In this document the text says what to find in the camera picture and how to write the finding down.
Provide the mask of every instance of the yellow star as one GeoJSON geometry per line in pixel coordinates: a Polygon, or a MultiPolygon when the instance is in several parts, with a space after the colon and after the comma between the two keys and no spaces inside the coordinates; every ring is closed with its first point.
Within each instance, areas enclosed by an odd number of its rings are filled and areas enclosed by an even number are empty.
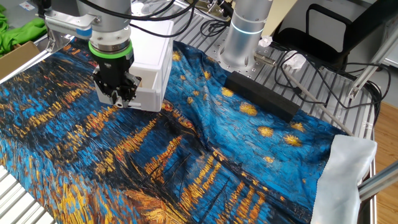
{"type": "Polygon", "coordinates": [[[269,162],[269,163],[273,163],[274,162],[274,159],[269,157],[269,156],[264,157],[264,160],[269,162]]]}
{"type": "Polygon", "coordinates": [[[205,74],[205,78],[209,80],[211,78],[210,72],[203,72],[205,74]]]}
{"type": "Polygon", "coordinates": [[[191,103],[193,103],[192,97],[188,97],[187,102],[188,102],[189,105],[191,105],[191,103]]]}
{"type": "Polygon", "coordinates": [[[257,115],[256,108],[253,105],[250,105],[249,103],[242,103],[239,109],[241,112],[247,113],[250,116],[257,115]]]}
{"type": "Polygon", "coordinates": [[[264,126],[258,127],[257,131],[259,131],[259,133],[264,137],[271,137],[274,133],[274,130],[264,126]]]}
{"type": "Polygon", "coordinates": [[[294,128],[296,130],[299,130],[301,132],[305,131],[302,123],[293,123],[293,124],[290,125],[290,127],[294,128]]]}
{"type": "Polygon", "coordinates": [[[174,51],[173,52],[173,61],[175,61],[175,62],[179,62],[179,61],[181,61],[181,54],[180,54],[180,52],[178,52],[178,51],[174,51]]]}
{"type": "Polygon", "coordinates": [[[285,142],[287,143],[287,144],[290,144],[291,146],[297,146],[297,147],[300,147],[300,146],[302,146],[302,143],[301,143],[301,141],[299,140],[299,138],[298,137],[296,137],[296,136],[293,136],[293,135],[286,135],[285,137],[284,137],[284,139],[285,139],[285,142]]]}
{"type": "Polygon", "coordinates": [[[234,92],[232,92],[231,90],[229,90],[225,87],[221,88],[221,92],[224,96],[227,96],[227,97],[231,97],[234,95],[234,92]]]}

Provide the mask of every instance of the metal rod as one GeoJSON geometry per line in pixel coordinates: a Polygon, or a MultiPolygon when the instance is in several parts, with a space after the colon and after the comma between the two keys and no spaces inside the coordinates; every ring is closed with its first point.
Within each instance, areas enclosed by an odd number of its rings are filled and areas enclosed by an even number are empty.
{"type": "MultiPolygon", "coordinates": [[[[396,27],[391,36],[381,45],[380,49],[372,58],[371,63],[381,65],[386,59],[387,55],[391,53],[396,45],[398,45],[398,27],[396,27]]],[[[377,66],[367,66],[362,74],[353,83],[353,87],[349,91],[348,97],[354,99],[359,90],[362,89],[363,85],[365,85],[365,83],[370,79],[376,69],[377,66]]]]}
{"type": "Polygon", "coordinates": [[[15,219],[11,224],[16,224],[32,207],[35,205],[36,201],[33,200],[15,219]]]}
{"type": "MultiPolygon", "coordinates": [[[[320,102],[318,99],[316,99],[299,81],[297,81],[289,72],[285,72],[290,81],[294,82],[308,97],[311,98],[311,100],[320,102]]],[[[349,136],[354,136],[354,134],[345,126],[343,125],[342,122],[340,122],[333,114],[328,111],[323,105],[317,104],[321,108],[325,114],[327,114],[338,126],[342,128],[343,131],[345,131],[349,136]]]]}
{"type": "Polygon", "coordinates": [[[359,187],[359,198],[364,201],[398,181],[398,161],[375,176],[365,180],[359,187]]]}

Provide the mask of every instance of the cloth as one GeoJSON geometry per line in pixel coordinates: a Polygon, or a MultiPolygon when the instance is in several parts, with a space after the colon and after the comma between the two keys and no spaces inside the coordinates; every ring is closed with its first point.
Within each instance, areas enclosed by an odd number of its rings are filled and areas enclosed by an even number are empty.
{"type": "Polygon", "coordinates": [[[337,135],[325,170],[318,180],[312,224],[357,223],[358,182],[366,175],[377,143],[368,139],[337,135]]]}
{"type": "Polygon", "coordinates": [[[76,41],[0,88],[0,164],[57,223],[310,223],[339,129],[266,113],[180,42],[160,113],[101,104],[94,67],[76,41]]]}
{"type": "Polygon", "coordinates": [[[10,52],[13,45],[24,44],[43,36],[46,32],[44,20],[35,18],[23,27],[0,33],[0,56],[10,52]]]}
{"type": "Polygon", "coordinates": [[[5,15],[2,14],[6,8],[2,5],[0,5],[0,33],[6,31],[8,29],[8,24],[7,24],[7,18],[5,15]]]}

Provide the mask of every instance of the cable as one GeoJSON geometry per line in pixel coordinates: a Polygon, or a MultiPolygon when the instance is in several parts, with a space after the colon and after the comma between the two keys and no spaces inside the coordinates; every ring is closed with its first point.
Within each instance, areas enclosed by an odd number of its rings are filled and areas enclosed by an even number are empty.
{"type": "Polygon", "coordinates": [[[390,85],[391,85],[391,72],[389,71],[389,69],[388,69],[387,67],[385,67],[385,66],[383,66],[383,65],[376,65],[376,64],[371,64],[371,63],[347,63],[347,65],[349,65],[349,64],[350,64],[350,65],[367,65],[367,66],[377,66],[377,67],[383,67],[383,68],[385,68],[386,71],[387,71],[387,73],[388,73],[388,84],[387,84],[386,92],[383,94],[383,96],[381,97],[380,100],[377,100],[377,101],[372,102],[372,103],[361,103],[361,104],[358,104],[358,105],[355,105],[355,106],[345,106],[345,105],[338,99],[338,97],[336,96],[335,92],[333,92],[333,90],[330,88],[329,84],[327,84],[325,78],[322,76],[322,74],[320,73],[319,69],[317,69],[317,68],[315,67],[315,65],[314,65],[311,61],[308,61],[308,62],[315,68],[315,71],[319,74],[319,76],[321,77],[322,81],[324,82],[324,84],[326,85],[326,87],[329,89],[330,93],[337,99],[337,102],[341,105],[341,107],[343,107],[344,109],[347,109],[347,110],[352,109],[352,108],[357,108],[357,107],[360,107],[360,106],[375,105],[376,103],[381,103],[381,101],[387,96],[388,91],[389,91],[389,89],[390,89],[390,85]]]}
{"type": "Polygon", "coordinates": [[[218,19],[211,19],[209,21],[204,22],[200,26],[200,32],[205,37],[214,37],[220,33],[222,33],[229,25],[231,24],[230,21],[222,21],[218,19]],[[209,34],[205,34],[205,28],[208,25],[207,31],[209,34]]]}
{"type": "MultiPolygon", "coordinates": [[[[287,75],[286,75],[285,72],[284,72],[283,65],[284,65],[284,63],[285,63],[286,61],[288,61],[289,59],[291,59],[291,58],[292,58],[294,55],[296,55],[296,54],[299,54],[299,53],[298,53],[298,52],[294,53],[294,54],[293,54],[292,56],[290,56],[288,59],[286,59],[286,60],[284,60],[282,63],[278,64],[278,67],[281,68],[282,73],[284,74],[284,76],[285,76],[285,78],[286,78],[286,80],[288,81],[288,84],[289,84],[290,86],[282,85],[282,84],[280,84],[280,83],[278,83],[278,82],[276,81],[276,73],[277,73],[277,70],[276,70],[276,71],[275,71],[275,77],[274,77],[274,78],[275,78],[275,82],[276,82],[278,85],[284,86],[284,87],[286,87],[286,88],[294,89],[293,85],[291,84],[290,80],[288,79],[287,75]]],[[[379,104],[379,103],[381,103],[381,101],[382,101],[382,100],[386,97],[386,95],[388,94],[389,87],[390,87],[390,85],[391,85],[391,73],[390,73],[390,71],[388,70],[387,67],[385,67],[384,65],[375,65],[375,64],[371,64],[371,63],[347,63],[347,65],[367,65],[367,66],[383,67],[383,68],[386,69],[386,71],[387,71],[387,73],[388,73],[389,81],[388,81],[388,84],[387,84],[386,92],[380,97],[380,99],[377,99],[376,101],[373,101],[372,103],[361,103],[361,104],[354,105],[354,106],[345,106],[345,105],[339,100],[339,98],[338,98],[338,96],[335,94],[335,92],[333,92],[333,90],[331,89],[331,87],[329,86],[329,84],[327,84],[325,78],[322,76],[322,74],[320,73],[319,69],[318,69],[318,68],[315,66],[315,64],[310,60],[310,58],[309,58],[308,56],[304,55],[304,54],[302,54],[302,55],[303,55],[303,56],[305,57],[305,59],[309,62],[309,64],[315,69],[316,73],[319,74],[320,78],[322,79],[322,82],[323,82],[323,83],[325,84],[325,86],[329,89],[329,92],[336,98],[337,102],[341,105],[341,107],[343,107],[343,108],[346,109],[346,110],[349,110],[349,109],[352,109],[352,108],[357,108],[357,107],[360,107],[360,106],[367,106],[367,105],[376,105],[376,104],[379,104]]],[[[346,73],[346,72],[341,71],[341,70],[338,70],[338,73],[346,73]]],[[[373,82],[368,82],[368,83],[370,83],[371,85],[377,86],[377,85],[376,85],[375,83],[373,83],[373,82]]]]}
{"type": "Polygon", "coordinates": [[[350,72],[345,72],[345,73],[356,73],[356,72],[362,72],[363,70],[365,70],[365,68],[361,68],[355,71],[350,71],[350,72]]]}
{"type": "Polygon", "coordinates": [[[178,35],[184,33],[184,32],[188,29],[189,25],[190,25],[191,22],[192,22],[192,19],[193,19],[193,15],[194,15],[194,14],[195,14],[195,6],[193,6],[193,8],[192,8],[191,16],[189,17],[189,20],[188,20],[187,24],[185,25],[185,27],[184,27],[182,30],[180,30],[180,32],[177,32],[177,33],[171,34],[171,35],[156,34],[156,33],[154,33],[154,32],[151,32],[151,31],[149,31],[149,30],[146,30],[146,29],[141,28],[141,27],[139,27],[139,26],[137,26],[137,25],[134,25],[134,24],[130,24],[130,26],[131,26],[131,27],[134,27],[134,28],[137,28],[137,29],[139,29],[139,30],[141,30],[141,31],[144,31],[144,32],[146,32],[146,33],[148,33],[148,34],[154,35],[154,36],[156,36],[156,37],[163,37],[163,38],[176,37],[176,36],[178,36],[178,35]]]}
{"type": "Polygon", "coordinates": [[[123,13],[119,13],[119,12],[110,11],[108,9],[105,9],[105,8],[97,5],[97,4],[89,2],[88,0],[79,0],[79,1],[83,4],[86,4],[89,7],[92,7],[93,9],[100,11],[100,12],[109,14],[111,16],[120,17],[123,19],[131,19],[131,20],[137,20],[137,21],[167,21],[167,20],[175,19],[178,16],[185,14],[190,9],[193,9],[199,0],[194,0],[188,7],[186,7],[182,11],[180,11],[174,15],[165,16],[165,17],[132,16],[132,15],[127,15],[127,14],[123,14],[123,13]]]}
{"type": "Polygon", "coordinates": [[[286,73],[285,73],[285,71],[284,71],[284,69],[283,69],[283,64],[286,63],[288,60],[290,60],[290,59],[291,59],[294,55],[296,55],[296,54],[298,54],[298,52],[294,53],[293,55],[291,55],[289,58],[287,58],[287,59],[284,60],[283,62],[280,61],[280,62],[278,63],[278,66],[276,66],[275,75],[274,75],[275,83],[278,84],[278,85],[280,85],[280,86],[283,86],[283,87],[285,87],[285,88],[290,88],[290,89],[293,90],[293,92],[297,95],[297,97],[299,97],[299,98],[300,98],[302,101],[304,101],[304,102],[313,103],[313,104],[322,104],[322,105],[325,105],[326,103],[323,103],[323,102],[308,101],[308,100],[306,100],[304,97],[302,97],[302,96],[300,95],[301,92],[302,92],[301,89],[300,89],[299,87],[293,87],[293,84],[290,82],[289,78],[287,77],[287,75],[286,75],[286,73]],[[280,70],[282,71],[282,74],[283,74],[284,77],[286,78],[286,81],[287,81],[287,83],[288,83],[289,85],[284,85],[284,84],[281,84],[281,83],[279,83],[279,82],[277,81],[276,76],[277,76],[277,72],[278,72],[278,68],[279,68],[279,67],[280,67],[280,70]]]}

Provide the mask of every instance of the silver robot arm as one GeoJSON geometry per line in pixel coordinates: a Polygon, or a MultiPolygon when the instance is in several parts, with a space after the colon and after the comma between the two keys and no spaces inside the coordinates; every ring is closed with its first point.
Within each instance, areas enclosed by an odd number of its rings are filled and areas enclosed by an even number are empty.
{"type": "MultiPolygon", "coordinates": [[[[93,4],[131,15],[130,0],[90,0],[93,4]]],[[[71,16],[51,9],[49,0],[37,2],[39,16],[45,20],[49,32],[51,53],[60,50],[69,41],[62,34],[90,40],[89,48],[98,66],[93,79],[101,101],[118,107],[128,107],[136,97],[140,77],[129,73],[134,61],[130,40],[130,20],[97,11],[78,1],[80,17],[71,16]]]]}

